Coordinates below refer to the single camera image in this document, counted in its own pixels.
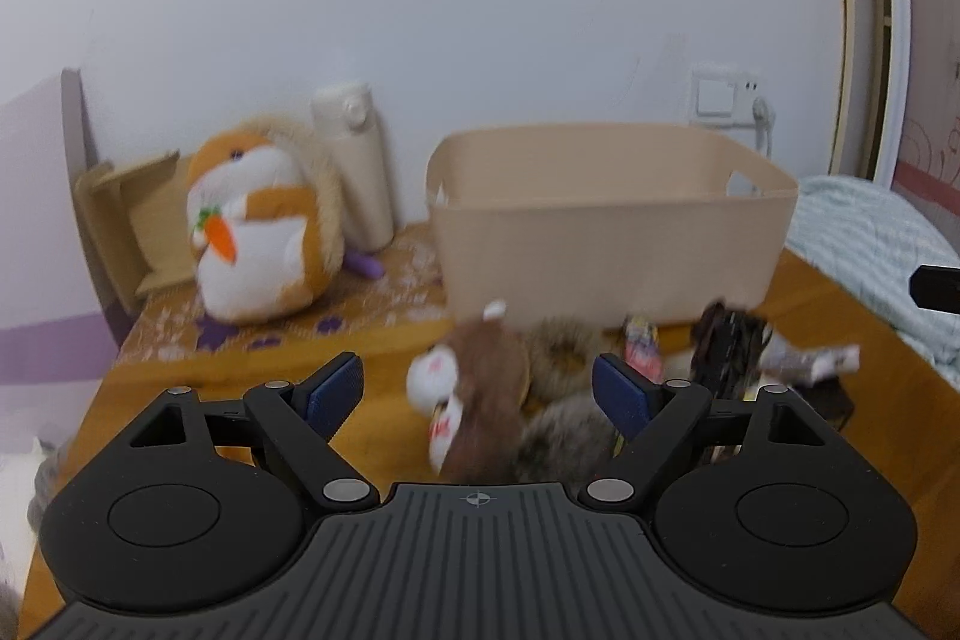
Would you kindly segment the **white tissue packet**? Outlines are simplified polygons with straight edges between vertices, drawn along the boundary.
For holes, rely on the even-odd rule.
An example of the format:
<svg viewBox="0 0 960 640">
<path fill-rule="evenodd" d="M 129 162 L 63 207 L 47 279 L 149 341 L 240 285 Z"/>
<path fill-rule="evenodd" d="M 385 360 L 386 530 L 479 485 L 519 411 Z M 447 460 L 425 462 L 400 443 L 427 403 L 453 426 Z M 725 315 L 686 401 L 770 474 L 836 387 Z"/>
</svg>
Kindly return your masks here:
<svg viewBox="0 0 960 640">
<path fill-rule="evenodd" d="M 861 347 L 857 344 L 802 349 L 775 333 L 763 349 L 758 367 L 761 375 L 784 385 L 814 386 L 857 372 L 859 364 Z"/>
</svg>

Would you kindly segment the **brown squirrel plush keychain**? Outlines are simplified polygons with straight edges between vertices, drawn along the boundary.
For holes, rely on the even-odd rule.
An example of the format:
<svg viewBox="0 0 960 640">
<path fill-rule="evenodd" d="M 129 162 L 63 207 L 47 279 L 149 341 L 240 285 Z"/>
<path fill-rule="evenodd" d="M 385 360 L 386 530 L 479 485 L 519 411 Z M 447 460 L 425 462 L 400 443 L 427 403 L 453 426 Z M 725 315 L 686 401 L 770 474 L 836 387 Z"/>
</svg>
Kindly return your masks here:
<svg viewBox="0 0 960 640">
<path fill-rule="evenodd" d="M 451 484 L 560 482 L 599 474 L 623 438 L 587 392 L 544 403 L 530 390 L 526 335 L 490 302 L 455 325 L 407 370 L 410 406 L 430 420 L 428 459 Z"/>
</svg>

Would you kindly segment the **small snack packet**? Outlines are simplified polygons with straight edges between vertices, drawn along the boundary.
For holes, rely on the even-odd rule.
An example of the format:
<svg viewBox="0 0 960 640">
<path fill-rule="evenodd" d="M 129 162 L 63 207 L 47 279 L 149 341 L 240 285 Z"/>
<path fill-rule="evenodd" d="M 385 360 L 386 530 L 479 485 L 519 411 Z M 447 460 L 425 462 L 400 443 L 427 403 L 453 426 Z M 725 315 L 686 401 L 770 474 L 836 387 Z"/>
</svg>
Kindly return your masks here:
<svg viewBox="0 0 960 640">
<path fill-rule="evenodd" d="M 661 383 L 664 378 L 664 361 L 656 325 L 640 315 L 630 315 L 623 324 L 623 334 L 626 364 L 652 383 Z"/>
</svg>

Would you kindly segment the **light blue striped bedding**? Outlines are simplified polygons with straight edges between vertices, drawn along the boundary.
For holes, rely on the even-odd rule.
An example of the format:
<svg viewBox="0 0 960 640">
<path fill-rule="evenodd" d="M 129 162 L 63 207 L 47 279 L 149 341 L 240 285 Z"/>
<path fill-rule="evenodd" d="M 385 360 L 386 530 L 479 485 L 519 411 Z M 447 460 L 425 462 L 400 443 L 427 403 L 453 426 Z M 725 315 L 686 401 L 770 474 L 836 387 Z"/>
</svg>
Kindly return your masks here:
<svg viewBox="0 0 960 640">
<path fill-rule="evenodd" d="M 923 310 L 910 296 L 921 265 L 958 265 L 928 218 L 893 191 L 848 175 L 799 181 L 786 247 L 850 292 L 901 341 L 958 385 L 958 319 Z"/>
</svg>

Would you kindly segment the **brown fuzzy scrunchie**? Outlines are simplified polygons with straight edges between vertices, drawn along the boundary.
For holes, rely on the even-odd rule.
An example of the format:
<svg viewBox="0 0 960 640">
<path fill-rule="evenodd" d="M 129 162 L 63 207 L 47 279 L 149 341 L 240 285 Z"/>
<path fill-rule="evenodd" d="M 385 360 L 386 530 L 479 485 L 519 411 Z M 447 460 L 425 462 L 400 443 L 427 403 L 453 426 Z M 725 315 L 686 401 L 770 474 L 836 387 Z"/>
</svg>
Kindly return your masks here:
<svg viewBox="0 0 960 640">
<path fill-rule="evenodd" d="M 590 388 L 590 372 L 605 351 L 602 331 L 573 317 L 551 317 L 526 335 L 530 390 L 544 403 Z"/>
</svg>

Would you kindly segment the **dark brown hair claw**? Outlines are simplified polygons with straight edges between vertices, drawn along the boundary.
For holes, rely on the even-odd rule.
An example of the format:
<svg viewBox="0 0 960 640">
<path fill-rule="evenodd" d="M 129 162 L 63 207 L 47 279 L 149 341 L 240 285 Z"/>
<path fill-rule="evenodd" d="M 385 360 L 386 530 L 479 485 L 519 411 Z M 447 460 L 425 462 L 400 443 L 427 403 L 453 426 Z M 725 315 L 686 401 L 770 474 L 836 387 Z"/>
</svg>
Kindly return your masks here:
<svg viewBox="0 0 960 640">
<path fill-rule="evenodd" d="M 742 432 L 743 397 L 760 380 L 760 357 L 770 342 L 771 328 L 763 317 L 727 307 L 718 299 L 703 310 L 690 335 L 690 380 L 708 388 L 722 413 L 721 438 L 701 457 L 701 466 L 706 466 L 729 458 L 740 448 L 731 435 Z"/>
</svg>

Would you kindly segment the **purple pen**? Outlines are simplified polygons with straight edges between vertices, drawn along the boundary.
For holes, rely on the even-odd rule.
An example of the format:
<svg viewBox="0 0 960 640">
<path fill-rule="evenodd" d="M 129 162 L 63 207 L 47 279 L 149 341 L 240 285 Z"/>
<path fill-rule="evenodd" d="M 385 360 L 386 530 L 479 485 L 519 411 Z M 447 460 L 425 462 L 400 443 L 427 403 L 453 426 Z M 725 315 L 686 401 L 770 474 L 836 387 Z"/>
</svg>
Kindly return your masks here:
<svg viewBox="0 0 960 640">
<path fill-rule="evenodd" d="M 343 268 L 365 280 L 381 280 L 386 276 L 386 268 L 374 255 L 354 248 L 347 248 L 343 253 Z"/>
</svg>

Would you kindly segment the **beige plastic storage basket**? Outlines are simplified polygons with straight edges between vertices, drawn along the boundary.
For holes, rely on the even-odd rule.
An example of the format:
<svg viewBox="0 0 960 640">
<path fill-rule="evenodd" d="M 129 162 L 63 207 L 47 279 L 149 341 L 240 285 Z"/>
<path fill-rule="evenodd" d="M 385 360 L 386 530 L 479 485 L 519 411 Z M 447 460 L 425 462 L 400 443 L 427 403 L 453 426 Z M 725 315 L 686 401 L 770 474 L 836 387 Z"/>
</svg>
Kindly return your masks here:
<svg viewBox="0 0 960 640">
<path fill-rule="evenodd" d="M 425 187 L 452 318 L 501 301 L 519 330 L 562 315 L 688 323 L 718 299 L 757 307 L 799 190 L 716 131 L 623 122 L 455 133 Z"/>
</svg>

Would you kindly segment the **orange white hamster plush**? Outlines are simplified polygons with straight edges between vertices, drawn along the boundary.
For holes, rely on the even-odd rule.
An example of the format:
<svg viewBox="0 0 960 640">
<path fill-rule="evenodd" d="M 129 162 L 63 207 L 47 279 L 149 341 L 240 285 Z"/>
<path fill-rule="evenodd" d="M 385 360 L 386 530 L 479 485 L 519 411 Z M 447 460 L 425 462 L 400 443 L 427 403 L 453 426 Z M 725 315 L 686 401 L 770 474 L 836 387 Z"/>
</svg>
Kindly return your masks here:
<svg viewBox="0 0 960 640">
<path fill-rule="evenodd" d="M 345 253 L 332 154 L 296 120 L 256 117 L 190 159 L 185 219 L 206 315 L 249 325 L 322 298 Z"/>
</svg>

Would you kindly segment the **brown cardboard box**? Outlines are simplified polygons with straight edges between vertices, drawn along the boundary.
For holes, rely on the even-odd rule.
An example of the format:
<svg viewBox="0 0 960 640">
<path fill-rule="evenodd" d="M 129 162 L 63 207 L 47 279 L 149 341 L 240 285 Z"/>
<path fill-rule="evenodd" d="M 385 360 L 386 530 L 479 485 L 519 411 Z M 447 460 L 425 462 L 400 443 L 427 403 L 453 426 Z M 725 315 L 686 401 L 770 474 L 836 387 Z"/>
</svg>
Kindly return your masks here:
<svg viewBox="0 0 960 640">
<path fill-rule="evenodd" d="M 76 208 L 125 312 L 194 279 L 185 219 L 189 156 L 167 151 L 139 163 L 102 163 L 73 185 Z"/>
</svg>

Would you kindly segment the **cream thermos bottle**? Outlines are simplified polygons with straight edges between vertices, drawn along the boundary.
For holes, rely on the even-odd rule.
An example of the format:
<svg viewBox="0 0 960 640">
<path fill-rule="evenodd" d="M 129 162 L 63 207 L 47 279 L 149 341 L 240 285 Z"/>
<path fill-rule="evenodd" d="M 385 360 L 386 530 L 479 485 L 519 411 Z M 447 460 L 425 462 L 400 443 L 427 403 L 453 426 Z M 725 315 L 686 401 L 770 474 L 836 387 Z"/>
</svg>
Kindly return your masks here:
<svg viewBox="0 0 960 640">
<path fill-rule="evenodd" d="M 363 253 L 379 252 L 394 237 L 394 214 L 370 86 L 347 83 L 318 89 L 311 113 L 342 179 L 348 245 Z"/>
</svg>

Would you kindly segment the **white door frame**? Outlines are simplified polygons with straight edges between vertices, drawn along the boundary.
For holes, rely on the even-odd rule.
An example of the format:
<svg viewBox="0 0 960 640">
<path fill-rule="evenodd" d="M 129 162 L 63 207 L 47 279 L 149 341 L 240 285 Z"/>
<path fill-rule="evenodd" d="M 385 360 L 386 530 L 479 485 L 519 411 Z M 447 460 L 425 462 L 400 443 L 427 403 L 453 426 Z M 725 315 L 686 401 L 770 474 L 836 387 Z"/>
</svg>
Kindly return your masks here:
<svg viewBox="0 0 960 640">
<path fill-rule="evenodd" d="M 958 211 L 958 0 L 841 0 L 833 174 Z"/>
</svg>

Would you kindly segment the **white wall switch socket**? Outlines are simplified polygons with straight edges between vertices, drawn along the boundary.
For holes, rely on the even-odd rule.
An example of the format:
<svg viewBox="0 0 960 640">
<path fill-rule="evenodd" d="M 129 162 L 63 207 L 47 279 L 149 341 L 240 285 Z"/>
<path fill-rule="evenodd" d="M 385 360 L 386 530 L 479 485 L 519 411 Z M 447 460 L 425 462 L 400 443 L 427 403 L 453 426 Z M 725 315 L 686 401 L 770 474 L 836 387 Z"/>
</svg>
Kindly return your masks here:
<svg viewBox="0 0 960 640">
<path fill-rule="evenodd" d="M 763 81 L 732 65 L 695 65 L 690 73 L 686 118 L 690 124 L 742 130 L 755 125 L 754 104 Z"/>
</svg>

